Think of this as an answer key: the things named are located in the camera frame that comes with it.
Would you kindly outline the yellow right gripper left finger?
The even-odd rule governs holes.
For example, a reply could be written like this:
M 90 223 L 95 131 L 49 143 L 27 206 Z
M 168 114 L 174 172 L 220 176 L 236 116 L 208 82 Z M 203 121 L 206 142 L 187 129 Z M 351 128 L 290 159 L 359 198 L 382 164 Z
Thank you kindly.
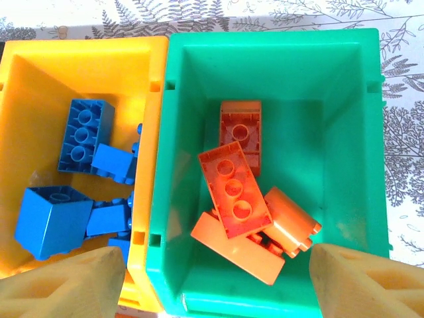
M 121 250 L 103 247 L 0 280 L 0 318 L 114 318 Z

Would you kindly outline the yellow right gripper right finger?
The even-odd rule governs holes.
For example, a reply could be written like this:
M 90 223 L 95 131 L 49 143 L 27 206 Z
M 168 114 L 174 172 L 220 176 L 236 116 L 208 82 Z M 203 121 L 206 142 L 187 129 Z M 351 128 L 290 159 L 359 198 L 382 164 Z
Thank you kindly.
M 424 268 L 316 244 L 309 274 L 323 318 L 424 318 Z

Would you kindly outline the tall blue lego brick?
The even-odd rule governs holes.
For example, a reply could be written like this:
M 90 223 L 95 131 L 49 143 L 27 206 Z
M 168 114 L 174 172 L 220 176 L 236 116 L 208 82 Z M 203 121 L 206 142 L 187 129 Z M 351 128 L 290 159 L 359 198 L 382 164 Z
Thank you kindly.
M 68 185 L 25 189 L 15 239 L 37 260 L 83 244 L 93 200 Z

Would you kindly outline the small orange lego brick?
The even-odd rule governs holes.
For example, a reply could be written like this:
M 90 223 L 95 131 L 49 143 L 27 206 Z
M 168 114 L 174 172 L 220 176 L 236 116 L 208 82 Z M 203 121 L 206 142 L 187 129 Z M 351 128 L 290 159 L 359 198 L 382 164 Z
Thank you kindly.
M 321 231 L 321 223 L 277 187 L 273 187 L 264 200 L 273 223 L 263 232 L 290 258 L 295 258 L 301 251 L 306 252 L 313 244 L 310 236 Z

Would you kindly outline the long orange lego brick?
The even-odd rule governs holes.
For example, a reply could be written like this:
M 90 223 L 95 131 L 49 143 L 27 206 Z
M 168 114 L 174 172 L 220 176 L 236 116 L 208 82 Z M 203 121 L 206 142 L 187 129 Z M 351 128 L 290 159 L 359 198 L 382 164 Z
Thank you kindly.
M 204 212 L 191 236 L 267 285 L 273 285 L 286 261 L 283 250 L 258 233 L 227 238 L 214 215 Z

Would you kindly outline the blue two-by-four lego brick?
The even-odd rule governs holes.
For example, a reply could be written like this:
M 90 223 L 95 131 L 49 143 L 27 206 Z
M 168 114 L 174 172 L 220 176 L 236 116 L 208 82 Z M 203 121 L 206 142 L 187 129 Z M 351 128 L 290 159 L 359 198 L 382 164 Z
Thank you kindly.
M 111 139 L 115 108 L 105 100 L 73 99 L 58 161 L 61 172 L 95 174 L 93 157 Z

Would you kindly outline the orange two-by-four lego brick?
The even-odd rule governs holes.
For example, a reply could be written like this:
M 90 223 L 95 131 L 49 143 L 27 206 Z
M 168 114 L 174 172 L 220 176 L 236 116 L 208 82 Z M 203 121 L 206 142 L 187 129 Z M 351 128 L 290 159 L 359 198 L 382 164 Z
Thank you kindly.
M 272 216 L 239 142 L 202 152 L 199 163 L 229 239 L 272 225 Z

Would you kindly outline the orange curved lego brick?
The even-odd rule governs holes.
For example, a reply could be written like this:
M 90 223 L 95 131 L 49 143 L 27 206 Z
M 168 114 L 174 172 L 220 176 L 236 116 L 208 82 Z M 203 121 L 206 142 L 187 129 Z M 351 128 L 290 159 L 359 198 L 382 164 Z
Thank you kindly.
M 261 173 L 262 103 L 256 101 L 222 101 L 219 146 L 238 141 L 255 177 Z

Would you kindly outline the green plastic bin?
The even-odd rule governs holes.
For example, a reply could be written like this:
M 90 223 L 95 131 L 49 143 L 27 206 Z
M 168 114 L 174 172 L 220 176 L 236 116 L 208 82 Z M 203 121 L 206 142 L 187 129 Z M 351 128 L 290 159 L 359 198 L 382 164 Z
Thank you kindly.
M 314 242 L 386 257 L 378 31 L 170 37 L 146 257 L 160 301 L 181 317 L 321 318 L 308 252 L 267 286 L 190 235 L 212 204 L 197 157 L 218 145 L 230 99 L 262 103 L 260 189 L 315 217 Z

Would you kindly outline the yellow plastic bin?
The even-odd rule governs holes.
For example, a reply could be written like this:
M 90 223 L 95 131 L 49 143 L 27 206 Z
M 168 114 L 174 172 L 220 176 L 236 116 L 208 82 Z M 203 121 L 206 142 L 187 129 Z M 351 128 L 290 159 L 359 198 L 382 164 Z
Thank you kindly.
M 15 240 L 26 188 L 71 186 L 98 201 L 134 195 L 120 305 L 163 310 L 146 274 L 150 208 L 168 39 L 8 41 L 0 61 L 0 278 L 42 266 Z M 73 99 L 115 108 L 111 145 L 140 144 L 134 185 L 58 171 Z

